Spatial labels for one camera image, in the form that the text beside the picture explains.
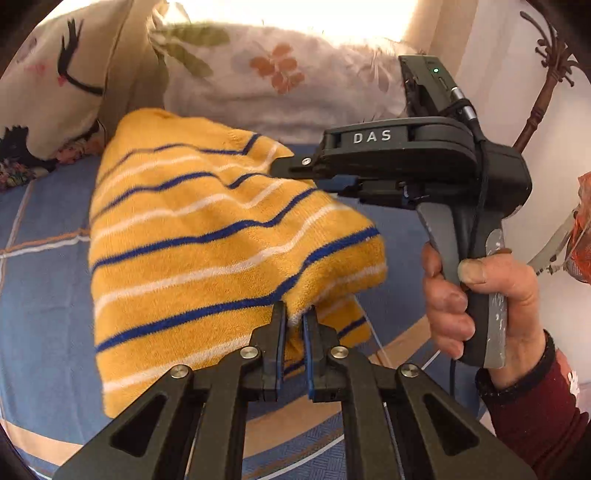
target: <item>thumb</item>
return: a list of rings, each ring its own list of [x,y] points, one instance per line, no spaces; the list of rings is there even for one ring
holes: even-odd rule
[[[460,280],[477,293],[500,292],[510,299],[528,303],[538,295],[534,269],[516,261],[511,254],[463,260],[457,273]]]

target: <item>wrist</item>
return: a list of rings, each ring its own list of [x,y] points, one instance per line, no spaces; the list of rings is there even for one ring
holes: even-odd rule
[[[495,388],[504,390],[524,378],[538,364],[545,347],[546,335],[542,327],[528,338],[508,338],[505,345],[505,366],[489,369]]]

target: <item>screw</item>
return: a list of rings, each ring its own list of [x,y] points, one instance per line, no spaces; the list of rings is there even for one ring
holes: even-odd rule
[[[346,358],[347,355],[349,355],[349,351],[347,350],[347,347],[339,345],[332,347],[330,354],[335,358]]]
[[[418,376],[419,368],[413,364],[404,364],[400,371],[405,377],[414,378]]]
[[[175,365],[170,369],[170,375],[172,378],[184,378],[189,374],[189,368],[187,365]]]
[[[245,360],[255,358],[257,355],[258,348],[255,346],[246,346],[242,350],[240,350],[240,356]]]

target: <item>yellow striped towel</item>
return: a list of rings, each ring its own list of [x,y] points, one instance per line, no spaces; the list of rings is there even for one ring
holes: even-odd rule
[[[314,188],[268,177],[283,145],[158,109],[127,115],[90,205],[89,265],[105,413],[175,364],[202,368],[248,344],[283,299],[286,370],[301,365],[302,312],[345,345],[369,339],[354,292],[384,280],[374,225]]]

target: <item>white stripe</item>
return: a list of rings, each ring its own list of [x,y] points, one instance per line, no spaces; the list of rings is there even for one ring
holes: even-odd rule
[[[312,453],[312,455],[308,455],[307,457],[304,457],[301,460],[298,460],[296,463],[292,463],[291,465],[286,466],[285,468],[282,468],[281,470],[277,470],[276,472],[270,473],[269,475],[259,477],[258,480],[271,480],[272,478],[276,478],[280,475],[283,475],[284,473],[287,473],[287,472],[293,470],[294,468],[298,468],[299,466],[301,466],[305,463],[308,463],[310,460],[315,459],[316,457],[318,457],[318,455],[322,455],[326,450],[330,450],[333,446],[342,442],[344,439],[345,439],[345,435],[341,435],[340,437],[335,438],[328,445],[323,446],[320,450],[316,450],[314,453]]]
[[[308,309],[310,308],[310,305],[315,305],[316,303],[318,303],[320,300],[322,300],[323,298],[326,298],[326,296],[330,293],[330,291],[339,286],[342,285],[344,283],[350,283],[356,280],[359,280],[361,278],[364,277],[369,277],[370,275],[376,275],[378,273],[383,272],[384,270],[387,269],[386,263],[380,263],[378,265],[370,265],[368,267],[365,267],[351,275],[348,275],[346,277],[340,277],[337,278],[336,280],[332,281],[331,283],[329,283],[327,285],[327,287],[314,299],[310,302],[309,305],[307,305],[306,307],[302,308],[299,312],[296,312],[294,314],[292,314],[289,319],[287,320],[287,324],[290,327],[294,327],[296,326],[301,319],[301,316],[308,311]]]
[[[38,247],[21,248],[20,250],[16,250],[14,252],[1,254],[0,255],[0,262],[2,260],[4,260],[5,258],[19,257],[20,255],[43,252],[45,250],[54,250],[56,248],[76,245],[80,242],[90,242],[90,238],[87,236],[76,235],[74,238],[69,238],[68,240],[61,240],[61,241],[56,242],[54,244],[45,244],[45,245],[39,245]]]
[[[14,216],[14,220],[12,221],[12,229],[10,230],[10,235],[8,236],[8,242],[6,243],[6,249],[12,247],[12,243],[14,242],[14,238],[17,235],[17,225],[19,220],[21,219],[21,215],[22,215],[22,211],[25,208],[25,203],[26,198],[28,197],[29,194],[29,189],[31,188],[31,185],[33,184],[33,182],[29,183],[29,185],[27,185],[27,188],[25,189],[25,194],[22,196],[21,199],[21,203],[18,205],[18,210],[17,210],[17,214]],[[0,284],[2,283],[2,267],[4,266],[4,256],[0,256]]]
[[[43,475],[42,473],[37,472],[37,470],[35,470],[32,466],[29,466],[29,468],[33,471],[35,475],[40,476],[41,478],[45,478],[46,480],[51,480],[50,476]]]
[[[131,385],[160,378],[175,365],[188,365],[193,369],[199,368],[200,365],[202,365],[204,362],[211,358],[214,358],[216,356],[224,356],[227,353],[233,352],[234,350],[240,347],[248,345],[250,338],[250,335],[243,335],[241,337],[234,338],[229,342],[220,343],[219,345],[211,347],[208,350],[192,353],[189,356],[180,358],[165,365],[159,365],[158,367],[148,368],[147,370],[138,372],[128,377],[123,377],[118,380],[105,382],[103,384],[103,392],[109,393],[115,390],[119,390],[121,388],[129,387]]]
[[[431,365],[431,363],[433,363],[433,360],[435,360],[439,356],[440,353],[441,353],[441,350],[438,350],[437,352],[435,352],[433,354],[433,356],[429,360],[427,360],[427,362],[421,367],[421,370],[425,370],[429,365]]]
[[[244,209],[252,208],[258,205],[261,201],[263,201],[267,196],[269,196],[272,192],[277,190],[282,184],[287,182],[287,179],[279,179],[271,183],[265,190],[258,193],[250,202],[241,203],[236,198],[228,195],[226,193],[215,193],[210,195],[209,197],[205,197],[204,199],[198,200],[190,205],[182,207],[178,210],[171,210],[171,209],[156,209],[150,210],[149,212],[140,213],[139,215],[133,216],[127,220],[122,220],[119,223],[114,224],[113,226],[104,228],[100,230],[97,234],[92,235],[92,242],[93,247],[96,243],[107,235],[112,235],[113,233],[121,232],[123,230],[128,229],[129,227],[136,225],[138,223],[147,222],[148,220],[152,220],[154,218],[176,218],[183,215],[188,215],[189,213],[197,212],[198,210],[206,207],[207,205],[212,205],[216,202],[221,202],[222,200],[231,200],[235,202],[239,207]]]
[[[279,144],[277,142],[275,142],[273,144],[273,146],[271,147],[271,149],[269,150],[269,153],[267,154],[265,161],[256,167],[246,166],[242,163],[227,163],[225,165],[222,165],[221,167],[211,166],[209,168],[210,168],[210,170],[216,171],[216,172],[224,171],[224,170],[227,170],[229,168],[234,168],[234,167],[240,167],[246,171],[262,171],[262,170],[265,170],[271,164],[271,162],[274,160],[273,155],[275,155],[275,152],[277,151],[278,146],[279,146]],[[99,193],[99,194],[95,193],[93,203],[100,201],[100,199],[103,198],[105,193],[107,193],[110,188],[113,188],[113,186],[116,183],[119,183],[121,180],[126,179],[127,177],[131,177],[133,175],[136,175],[136,174],[141,173],[146,170],[151,170],[152,168],[166,166],[166,165],[176,165],[177,163],[182,163],[182,162],[191,161],[191,160],[199,160],[199,161],[203,161],[203,162],[211,164],[211,162],[209,160],[207,160],[203,157],[200,157],[199,155],[195,155],[195,154],[185,155],[184,157],[179,157],[179,158],[172,158],[170,160],[154,160],[149,163],[143,163],[138,167],[130,168],[129,170],[125,170],[125,171],[121,172],[119,175],[117,175],[116,177],[109,180],[106,184],[101,185],[101,187],[100,187],[101,193]]]
[[[322,320],[322,319],[328,317],[328,315],[330,315],[331,313],[336,312],[337,310],[342,308],[343,305],[345,305],[347,302],[351,301],[351,297],[352,297],[352,295],[343,297],[342,299],[339,299],[336,302],[331,303],[325,309],[318,310],[317,314],[316,314],[317,320]]]
[[[259,253],[253,255],[246,260],[241,262],[227,265],[225,267],[209,267],[204,268],[201,270],[195,270],[189,273],[184,273],[181,275],[175,275],[174,277],[164,278],[162,280],[153,281],[150,283],[146,283],[143,285],[138,285],[135,287],[130,288],[122,288],[120,290],[111,291],[102,297],[99,297],[95,302],[95,319],[97,319],[103,310],[109,303],[119,300],[119,299],[128,299],[130,297],[136,297],[140,295],[144,295],[146,293],[150,293],[155,290],[161,290],[162,288],[169,288],[176,285],[182,285],[184,283],[188,283],[191,281],[203,280],[205,278],[217,277],[219,275],[230,275],[235,273],[241,273],[246,270],[250,270],[251,268],[256,267],[267,258],[272,257],[273,255],[283,254],[290,250],[292,250],[298,241],[302,239],[304,234],[307,230],[312,226],[313,223],[318,221],[327,213],[334,211],[334,210],[348,210],[349,207],[345,205],[340,205],[337,203],[331,203],[322,207],[318,210],[314,215],[309,217],[304,224],[302,225],[301,229],[293,236],[293,238],[284,245],[280,245],[278,247],[269,247],[266,248]]]
[[[375,342],[378,344],[378,347],[380,349],[380,351],[382,352],[382,354],[384,355],[384,357],[386,358],[386,363],[388,364],[388,366],[390,368],[393,368],[394,366],[392,365],[392,362],[390,361],[390,357],[388,356],[388,354],[386,353],[386,350],[384,349],[384,346],[382,345],[382,342],[379,341],[379,337],[378,334],[375,331],[374,328],[374,324],[371,323],[369,321],[369,317],[368,314],[365,313],[365,310],[363,309],[363,307],[361,306],[359,299],[357,297],[355,297],[355,303],[357,304],[357,306],[361,309],[361,311],[363,312],[363,315],[365,316],[365,319],[367,320],[367,322],[369,323],[369,328],[371,328],[371,333],[374,336]]]

